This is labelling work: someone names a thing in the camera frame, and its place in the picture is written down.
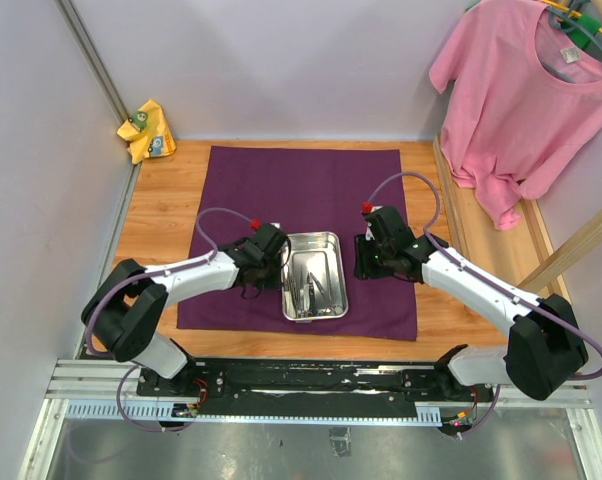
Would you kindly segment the steel instrument tray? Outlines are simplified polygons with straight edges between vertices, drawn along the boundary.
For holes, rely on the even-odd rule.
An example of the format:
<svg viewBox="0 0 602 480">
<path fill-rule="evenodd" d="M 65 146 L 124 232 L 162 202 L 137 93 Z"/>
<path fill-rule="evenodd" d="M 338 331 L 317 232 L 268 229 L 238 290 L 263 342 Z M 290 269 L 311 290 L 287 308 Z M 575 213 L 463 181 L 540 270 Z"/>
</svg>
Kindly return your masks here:
<svg viewBox="0 0 602 480">
<path fill-rule="evenodd" d="M 336 320 L 349 310 L 340 241 L 335 233 L 288 236 L 282 251 L 282 312 L 297 324 Z"/>
</svg>

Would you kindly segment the purple surgical wrap cloth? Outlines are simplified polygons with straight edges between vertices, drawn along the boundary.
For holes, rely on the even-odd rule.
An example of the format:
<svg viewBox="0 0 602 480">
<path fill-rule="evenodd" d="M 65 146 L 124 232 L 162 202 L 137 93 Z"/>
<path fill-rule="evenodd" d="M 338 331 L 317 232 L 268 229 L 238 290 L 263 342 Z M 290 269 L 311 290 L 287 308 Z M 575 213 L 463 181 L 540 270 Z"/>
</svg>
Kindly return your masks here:
<svg viewBox="0 0 602 480">
<path fill-rule="evenodd" d="M 288 235 L 335 233 L 349 310 L 340 319 L 296 324 L 285 319 L 279 292 L 252 292 L 244 299 L 240 289 L 232 289 L 179 303 L 178 328 L 415 340 L 413 285 L 354 276 L 354 238 L 366 228 L 360 208 L 383 180 L 400 170 L 396 150 L 212 148 L 199 208 L 203 230 L 192 237 L 191 256 L 207 253 L 211 241 L 223 245 L 248 235 L 252 219 L 278 222 Z"/>
</svg>

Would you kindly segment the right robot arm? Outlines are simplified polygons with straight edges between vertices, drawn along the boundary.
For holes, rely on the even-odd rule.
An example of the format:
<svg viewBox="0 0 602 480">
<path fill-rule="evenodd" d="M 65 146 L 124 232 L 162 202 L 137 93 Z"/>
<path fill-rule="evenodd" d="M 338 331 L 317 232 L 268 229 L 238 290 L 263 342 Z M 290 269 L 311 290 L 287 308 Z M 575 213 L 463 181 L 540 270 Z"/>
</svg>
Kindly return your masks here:
<svg viewBox="0 0 602 480">
<path fill-rule="evenodd" d="M 397 209 L 364 204 L 365 233 L 355 238 L 355 276 L 398 277 L 443 291 L 489 321 L 507 340 L 501 347 L 458 345 L 435 364 L 434 387 L 455 400 L 470 386 L 505 384 L 545 400 L 588 360 L 570 303 L 541 298 L 473 265 L 438 237 L 417 237 Z"/>
</svg>

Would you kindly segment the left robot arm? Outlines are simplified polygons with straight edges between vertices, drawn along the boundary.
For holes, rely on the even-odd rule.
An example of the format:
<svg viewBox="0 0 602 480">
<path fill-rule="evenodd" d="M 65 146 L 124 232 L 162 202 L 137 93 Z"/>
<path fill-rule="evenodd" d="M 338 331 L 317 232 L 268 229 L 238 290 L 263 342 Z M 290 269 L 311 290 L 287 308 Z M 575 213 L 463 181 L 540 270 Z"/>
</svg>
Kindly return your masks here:
<svg viewBox="0 0 602 480">
<path fill-rule="evenodd" d="M 276 286 L 290 247 L 289 237 L 266 223 L 250 237 L 182 262 L 150 267 L 124 260 L 81 313 L 86 349 L 143 367 L 171 394 L 184 395 L 202 383 L 202 375 L 187 351 L 158 333 L 164 311 L 212 292 Z"/>
</svg>

